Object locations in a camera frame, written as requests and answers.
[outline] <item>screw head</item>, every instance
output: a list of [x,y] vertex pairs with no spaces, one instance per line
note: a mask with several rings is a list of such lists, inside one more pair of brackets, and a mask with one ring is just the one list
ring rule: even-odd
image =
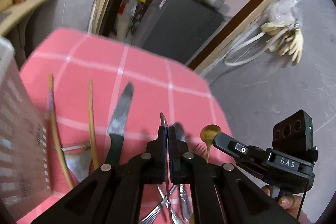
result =
[[111,165],[109,165],[109,164],[103,164],[103,165],[100,167],[100,170],[102,170],[103,172],[110,171],[110,170],[111,170]]
[[183,154],[183,157],[185,157],[186,159],[192,159],[194,157],[194,154],[191,152],[185,152]]
[[150,153],[148,153],[148,152],[145,152],[145,153],[141,154],[141,158],[143,160],[149,160],[151,157],[152,157],[152,155]]
[[227,163],[223,164],[223,168],[224,168],[226,171],[232,171],[235,167],[233,166],[233,164],[227,162]]

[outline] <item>golden spoon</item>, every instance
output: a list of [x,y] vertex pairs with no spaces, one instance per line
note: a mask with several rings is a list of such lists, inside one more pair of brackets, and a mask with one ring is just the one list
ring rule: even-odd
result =
[[201,140],[205,142],[207,146],[207,162],[209,161],[210,148],[212,141],[218,133],[221,133],[222,130],[219,126],[215,124],[209,124],[201,130]]

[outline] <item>checkered tablecloth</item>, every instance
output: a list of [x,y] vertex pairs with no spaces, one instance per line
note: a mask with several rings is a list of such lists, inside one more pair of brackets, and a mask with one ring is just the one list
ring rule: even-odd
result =
[[[75,30],[54,31],[21,69],[21,78],[29,96],[46,118],[50,73],[54,75],[55,110],[63,146],[89,140],[88,94],[89,81],[93,80],[94,123],[100,164],[110,147],[107,125],[118,97],[129,81],[133,83],[134,95],[125,129],[121,164],[144,152],[147,142],[156,138],[161,111],[169,124],[182,123],[190,150],[202,143],[200,131],[208,124],[217,124],[223,132],[231,134],[223,111],[203,79],[184,65],[138,48]],[[18,224],[30,223],[69,191],[52,146],[50,134],[48,159],[53,195]],[[231,161],[230,157],[217,149],[211,150],[210,162],[221,164],[227,161]],[[146,185],[140,217],[149,213],[160,200],[155,185]],[[180,212],[177,193],[172,196],[172,206]],[[155,223],[166,223],[166,216],[167,213],[161,213]]]

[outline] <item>fork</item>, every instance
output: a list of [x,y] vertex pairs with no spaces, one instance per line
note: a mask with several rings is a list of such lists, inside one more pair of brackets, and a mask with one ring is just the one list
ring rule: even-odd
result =
[[[204,153],[206,152],[206,148],[199,143],[191,150],[191,152],[199,156],[203,156]],[[170,188],[169,194],[172,194],[176,188],[177,185],[173,185],[173,187]],[[162,207],[166,205],[166,203],[167,203],[167,196],[165,196],[147,216],[145,216],[142,220],[140,220],[139,224],[152,224],[155,218],[159,215]]]

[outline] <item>white hose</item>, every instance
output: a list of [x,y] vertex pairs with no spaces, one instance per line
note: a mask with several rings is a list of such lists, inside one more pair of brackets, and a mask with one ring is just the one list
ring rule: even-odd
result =
[[290,31],[291,28],[290,27],[285,27],[283,28],[280,32],[278,32],[275,36],[273,36],[269,42],[265,45],[265,47],[263,47],[259,52],[257,52],[256,54],[252,55],[249,58],[246,58],[245,60],[241,60],[238,62],[228,62],[227,60],[237,51],[239,51],[240,49],[242,49],[243,47],[247,46],[248,44],[251,44],[253,42],[255,42],[256,40],[260,39],[265,33],[261,32],[260,34],[256,35],[255,37],[243,42],[242,44],[240,44],[237,47],[233,47],[228,54],[225,56],[224,58],[224,63],[228,66],[231,67],[236,67],[236,66],[241,66],[244,65],[254,59],[256,59],[259,55],[261,55],[263,52],[265,52],[275,41],[278,40],[279,37],[281,37],[282,35],[284,35],[286,32]]

